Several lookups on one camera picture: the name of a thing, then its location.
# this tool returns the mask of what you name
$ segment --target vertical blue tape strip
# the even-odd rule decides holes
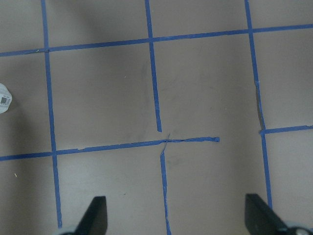
[[[249,0],[245,0],[245,7],[246,7],[246,20],[247,20],[248,31],[249,31],[249,42],[250,42],[250,52],[251,52],[251,59],[252,59],[254,84],[256,87],[256,91],[257,91],[259,115],[260,115],[260,119],[261,119],[262,129],[266,129],[263,111],[262,111],[260,83],[259,83],[258,67],[257,67],[257,63],[256,63],[256,56],[255,56],[255,47],[254,47],[253,29],[252,29]]]
[[[270,187],[270,178],[269,178],[268,151],[267,151],[266,139],[265,139],[264,133],[261,133],[261,139],[262,139],[262,152],[263,152],[266,192],[267,192],[267,196],[268,196],[268,206],[273,208],[272,194],[271,194],[271,187]]]
[[[42,7],[42,15],[43,15],[44,44],[45,44],[45,48],[49,48],[48,24],[47,24],[45,0],[41,0],[41,7]],[[56,142],[55,142],[55,134],[54,134],[54,115],[53,115],[53,104],[52,104],[50,56],[49,56],[48,50],[45,51],[45,74],[46,74],[46,82],[47,82],[50,138],[51,138],[53,178],[54,178],[54,189],[55,189],[55,202],[56,202],[58,228],[61,228],[62,227],[61,198],[60,198],[60,187],[59,187],[58,160],[57,160],[57,154],[56,154]]]
[[[161,174],[162,174],[162,184],[163,184],[163,199],[164,199],[164,210],[165,210],[165,222],[166,222],[166,233],[171,235],[170,222],[168,220],[168,209],[167,209],[167,180],[166,180],[166,165],[165,165],[165,155],[162,151],[160,155],[161,160]]]
[[[150,49],[153,95],[154,95],[155,110],[156,110],[156,127],[157,127],[157,131],[162,132],[162,125],[161,125],[161,118],[160,118],[160,106],[159,106],[158,91],[157,91],[157,71],[156,71],[156,61],[155,61],[155,49],[154,49],[154,45],[152,42],[153,33],[152,33],[152,21],[151,21],[149,0],[145,0],[145,7],[146,7],[146,16],[147,16],[148,36],[149,36],[149,40],[151,40],[149,42],[149,49]]]

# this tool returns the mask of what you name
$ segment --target black object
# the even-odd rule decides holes
[[[245,224],[251,235],[313,235],[305,228],[288,228],[258,194],[246,195]]]
[[[94,197],[75,232],[62,235],[105,235],[107,229],[106,197]]]

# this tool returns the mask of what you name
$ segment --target gray floor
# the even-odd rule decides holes
[[[43,2],[51,48],[149,37],[144,0]],[[313,1],[249,4],[253,28],[310,24],[253,37],[266,128],[313,125]],[[154,37],[248,28],[244,0],[150,0],[150,11]],[[1,1],[0,31],[0,83],[13,95],[9,110],[0,114],[0,234],[48,235],[58,229],[52,156],[59,153],[63,227],[76,225],[91,199],[105,195],[108,235],[165,235],[164,144],[73,149],[164,140],[169,133],[170,139],[220,137],[167,144],[172,234],[248,234],[245,194],[267,200],[248,31],[154,42],[162,132],[149,41],[51,50],[50,90],[45,53],[3,53],[44,50],[41,1]],[[310,228],[312,134],[266,135],[273,208]]]

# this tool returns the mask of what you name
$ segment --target floor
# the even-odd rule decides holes
[[[313,1],[3,0],[0,233],[243,235],[244,196],[313,227]]]

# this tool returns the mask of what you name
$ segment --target blue grid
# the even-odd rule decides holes
[[[60,199],[60,189],[59,189],[59,176],[58,176],[58,168],[57,168],[57,164],[58,164],[57,163],[57,156],[58,155],[82,153],[82,152],[93,152],[93,151],[104,151],[104,150],[112,150],[112,149],[120,149],[120,148],[152,146],[152,145],[159,145],[162,143],[167,144],[168,142],[176,143],[176,142],[200,142],[200,141],[219,142],[220,141],[220,139],[218,137],[199,137],[199,138],[192,138],[192,139],[185,139],[185,140],[169,140],[169,139],[167,139],[167,140],[145,141],[145,142],[125,143],[125,144],[106,145],[106,146],[95,146],[95,147],[87,147],[84,149],[57,150],[56,141],[55,141],[55,134],[54,134],[54,115],[53,115],[53,103],[52,103],[53,100],[52,100],[52,85],[51,85],[49,53],[52,51],[62,51],[62,50],[77,50],[77,49],[87,49],[87,48],[97,48],[97,47],[114,47],[114,46],[122,46],[122,45],[149,43],[153,92],[154,92],[154,100],[155,100],[156,125],[157,125],[157,130],[159,132],[162,132],[161,119],[160,119],[160,108],[159,108],[158,92],[157,92],[157,72],[156,72],[155,55],[154,55],[154,42],[173,41],[173,40],[181,40],[181,39],[219,37],[219,36],[223,36],[223,35],[248,34],[249,43],[250,43],[251,59],[252,59],[254,83],[255,83],[256,91],[257,91],[257,102],[258,102],[258,109],[259,109],[260,120],[261,120],[260,135],[261,135],[261,141],[262,141],[262,151],[263,151],[263,160],[264,160],[268,204],[270,207],[272,207],[271,187],[270,187],[270,178],[269,178],[269,166],[268,166],[268,156],[267,156],[267,146],[266,146],[266,134],[291,132],[291,131],[302,131],[302,130],[312,130],[313,126],[293,126],[293,127],[266,129],[265,121],[264,121],[264,117],[263,117],[263,111],[262,111],[261,93],[260,93],[260,87],[259,87],[257,60],[256,60],[256,55],[255,55],[253,34],[254,33],[262,33],[262,32],[307,29],[307,28],[313,28],[313,24],[253,28],[252,27],[252,21],[251,21],[251,15],[250,15],[249,1],[248,0],[244,0],[244,1],[245,1],[246,20],[247,20],[248,29],[219,31],[219,32],[207,32],[207,33],[197,33],[197,34],[186,34],[186,35],[175,35],[175,36],[167,36],[167,37],[153,37],[150,4],[149,4],[149,0],[145,0],[148,38],[136,39],[136,40],[116,41],[116,42],[104,42],[104,43],[94,43],[94,44],[81,44],[81,45],[70,45],[70,46],[61,46],[61,47],[49,47],[48,25],[47,25],[47,17],[46,17],[45,0],[41,0],[42,16],[43,16],[43,30],[44,30],[44,48],[1,52],[0,57],[17,56],[17,55],[25,55],[25,54],[31,54],[31,53],[42,53],[42,52],[45,53],[45,70],[46,70],[47,97],[48,97],[50,137],[51,137],[51,150],[52,151],[51,152],[2,156],[2,157],[0,157],[0,162],[1,161],[8,161],[8,160],[27,159],[27,158],[52,157],[54,185],[55,185],[56,210],[57,210],[57,221],[58,221],[58,227],[59,228],[62,227],[62,214],[61,214],[61,199]],[[168,215],[168,209],[167,209],[167,203],[166,203],[167,182],[166,182],[166,167],[165,167],[164,150],[161,153],[160,161],[161,161],[161,173],[162,173],[162,184],[163,184],[166,229],[167,229],[167,235],[170,235],[171,231],[170,231],[169,221],[167,218],[167,215]]]

